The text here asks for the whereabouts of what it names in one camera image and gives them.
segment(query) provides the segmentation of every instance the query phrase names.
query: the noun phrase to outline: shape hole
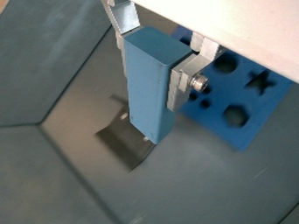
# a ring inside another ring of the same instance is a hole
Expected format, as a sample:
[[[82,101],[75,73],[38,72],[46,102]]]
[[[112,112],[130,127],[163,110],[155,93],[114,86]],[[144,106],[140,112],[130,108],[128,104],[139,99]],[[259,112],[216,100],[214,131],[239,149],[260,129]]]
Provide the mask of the shape hole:
[[[182,38],[180,38],[180,41],[182,41],[187,46],[191,45],[191,40],[188,39],[188,37],[182,37]]]
[[[203,100],[203,101],[200,102],[200,106],[202,106],[204,109],[207,109],[207,108],[211,106],[211,101],[210,101],[210,100]]]
[[[248,122],[248,112],[243,106],[230,105],[223,113],[230,126],[242,128]]]
[[[262,95],[267,88],[276,85],[276,82],[268,79],[268,70],[264,70],[260,74],[251,74],[252,80],[246,85],[246,88],[254,88],[258,94]]]
[[[202,92],[207,95],[211,92],[211,86],[207,86]]]
[[[190,101],[194,102],[198,100],[198,95],[195,93],[190,94]]]
[[[224,53],[215,60],[214,66],[219,69],[220,72],[223,72],[224,74],[230,74],[238,68],[238,60],[231,54]]]

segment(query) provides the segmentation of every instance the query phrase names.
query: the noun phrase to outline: silver bracket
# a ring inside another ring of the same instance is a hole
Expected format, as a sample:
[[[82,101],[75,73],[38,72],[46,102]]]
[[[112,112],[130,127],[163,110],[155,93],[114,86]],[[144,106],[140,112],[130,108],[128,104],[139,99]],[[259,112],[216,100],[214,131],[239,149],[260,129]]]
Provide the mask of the silver bracket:
[[[124,34],[140,25],[134,2],[124,0],[102,0],[102,3],[116,32]]]
[[[191,49],[200,51],[199,55],[192,54],[171,72],[167,101],[171,111],[187,102],[192,88],[200,92],[207,87],[208,79],[202,70],[224,53],[224,47],[198,33],[192,34]]]

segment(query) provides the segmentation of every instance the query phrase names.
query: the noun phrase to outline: white panel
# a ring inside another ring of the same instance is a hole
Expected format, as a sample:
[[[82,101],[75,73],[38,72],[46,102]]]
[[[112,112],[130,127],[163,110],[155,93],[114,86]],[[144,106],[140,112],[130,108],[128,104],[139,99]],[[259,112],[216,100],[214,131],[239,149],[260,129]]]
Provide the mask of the white panel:
[[[298,0],[134,0],[299,82]]]

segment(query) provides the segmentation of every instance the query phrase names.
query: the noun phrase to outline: blue rectangular block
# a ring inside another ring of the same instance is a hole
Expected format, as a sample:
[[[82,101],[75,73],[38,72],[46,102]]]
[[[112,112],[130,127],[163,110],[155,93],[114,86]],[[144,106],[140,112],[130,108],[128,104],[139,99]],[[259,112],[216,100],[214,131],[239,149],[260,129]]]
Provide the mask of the blue rectangular block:
[[[174,126],[174,112],[167,108],[171,68],[190,53],[187,45],[152,27],[126,37],[130,119],[155,144]]]

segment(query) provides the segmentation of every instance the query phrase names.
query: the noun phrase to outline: screw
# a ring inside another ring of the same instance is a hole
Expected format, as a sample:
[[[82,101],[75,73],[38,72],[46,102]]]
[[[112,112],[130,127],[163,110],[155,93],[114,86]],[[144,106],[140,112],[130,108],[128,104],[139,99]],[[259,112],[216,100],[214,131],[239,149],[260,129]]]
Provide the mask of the screw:
[[[208,83],[210,80],[204,75],[202,75],[202,73],[196,73],[191,78],[191,87],[198,92],[204,90],[204,88],[208,86]]]

